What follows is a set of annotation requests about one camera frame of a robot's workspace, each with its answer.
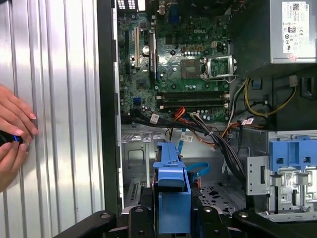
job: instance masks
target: blue plastic bracket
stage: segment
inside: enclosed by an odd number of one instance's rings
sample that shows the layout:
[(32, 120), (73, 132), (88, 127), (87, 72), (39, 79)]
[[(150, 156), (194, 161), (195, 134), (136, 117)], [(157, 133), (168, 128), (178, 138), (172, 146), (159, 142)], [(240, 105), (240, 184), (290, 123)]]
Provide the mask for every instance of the blue plastic bracket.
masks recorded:
[(158, 170), (158, 186), (170, 187), (169, 192), (158, 193), (158, 232), (188, 234), (191, 231), (192, 195), (185, 164), (179, 160), (174, 143), (159, 142), (158, 147), (161, 161), (153, 165)]
[(273, 172), (285, 167), (303, 171), (307, 166), (317, 165), (317, 140), (309, 136), (298, 136), (286, 141), (271, 140), (269, 147), (269, 167)]

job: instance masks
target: sticker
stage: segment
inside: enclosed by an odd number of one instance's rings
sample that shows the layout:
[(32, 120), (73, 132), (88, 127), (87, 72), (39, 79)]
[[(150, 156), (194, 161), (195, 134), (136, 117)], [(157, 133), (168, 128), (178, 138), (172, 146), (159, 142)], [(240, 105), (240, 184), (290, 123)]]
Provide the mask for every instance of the sticker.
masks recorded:
[(309, 31), (309, 5), (305, 1), (282, 2), (283, 53), (305, 50), (310, 43)]
[(181, 135), (180, 136), (180, 140), (187, 141), (187, 142), (192, 142), (193, 141), (193, 137), (190, 136), (190, 135)]
[(156, 114), (152, 114), (151, 119), (150, 119), (150, 123), (152, 124), (156, 124), (159, 120), (159, 115)]
[(288, 55), (288, 59), (291, 60), (291, 61), (294, 61), (294, 62), (297, 61), (297, 57), (295, 55), (293, 55), (293, 54)]
[(249, 118), (245, 125), (251, 125), (253, 121), (254, 121), (254, 118)]

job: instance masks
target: finger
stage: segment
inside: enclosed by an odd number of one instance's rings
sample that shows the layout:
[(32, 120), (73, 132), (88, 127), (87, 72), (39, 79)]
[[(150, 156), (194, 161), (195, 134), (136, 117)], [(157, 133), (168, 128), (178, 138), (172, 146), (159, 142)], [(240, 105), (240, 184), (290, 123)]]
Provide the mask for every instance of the finger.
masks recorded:
[(7, 155), (1, 160), (0, 170), (11, 171), (15, 162), (16, 154), (18, 152), (19, 142), (13, 141), (12, 148), (9, 150)]
[(7, 132), (11, 135), (17, 135), (17, 136), (22, 136), (24, 133), (24, 131), (22, 131), (21, 129), (17, 128), (14, 125), (11, 125), (3, 118), (0, 118), (0, 130)]
[(6, 120), (8, 123), (11, 125), (16, 126), (17, 128), (21, 129), (23, 131), (22, 138), (28, 142), (32, 141), (32, 137), (30, 135), (30, 132), (28, 129), (25, 127), (23, 122), (19, 117), (17, 117), (13, 112), (5, 108), (3, 105), (0, 105), (0, 112), (1, 112), (1, 117)]
[(31, 132), (33, 135), (36, 135), (38, 130), (36, 129), (35, 125), (31, 122), (31, 120), (28, 118), (28, 116), (21, 110), (19, 109), (15, 104), (13, 104), (10, 101), (5, 101), (2, 103), (2, 105), (13, 112), (18, 118), (21, 119), (25, 127)]
[(0, 147), (0, 162), (8, 154), (9, 150), (12, 148), (12, 143), (3, 144)]
[(16, 159), (14, 161), (12, 171), (17, 171), (21, 168), (22, 164), (24, 163), (27, 157), (27, 145), (21, 144), (18, 149), (18, 153), (16, 155)]
[(25, 115), (27, 115), (30, 119), (36, 119), (36, 116), (34, 115), (32, 109), (23, 100), (15, 97), (13, 94), (10, 94), (8, 98), (19, 109), (21, 109), (25, 113)]

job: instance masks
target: hand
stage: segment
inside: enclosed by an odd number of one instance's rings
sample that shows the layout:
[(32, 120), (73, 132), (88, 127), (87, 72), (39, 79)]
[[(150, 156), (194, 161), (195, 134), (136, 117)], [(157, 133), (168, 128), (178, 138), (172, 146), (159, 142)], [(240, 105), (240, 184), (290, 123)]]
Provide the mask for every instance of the hand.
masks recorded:
[(31, 142), (32, 136), (38, 133), (31, 119), (36, 119), (32, 109), (21, 99), (0, 85), (0, 130), (12, 135), (21, 136)]
[(27, 145), (19, 142), (6, 143), (0, 147), (0, 192), (15, 179), (27, 156)]

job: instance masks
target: black object in hand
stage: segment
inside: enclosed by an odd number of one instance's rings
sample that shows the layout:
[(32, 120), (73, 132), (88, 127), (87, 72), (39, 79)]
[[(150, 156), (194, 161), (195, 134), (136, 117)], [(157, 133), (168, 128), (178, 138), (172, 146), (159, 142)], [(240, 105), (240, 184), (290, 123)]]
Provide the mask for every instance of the black object in hand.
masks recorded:
[(23, 143), (23, 139), (20, 136), (11, 135), (9, 133), (6, 133), (0, 130), (0, 146), (8, 142), (13, 142), (13, 141), (18, 141), (20, 142), (20, 144)]

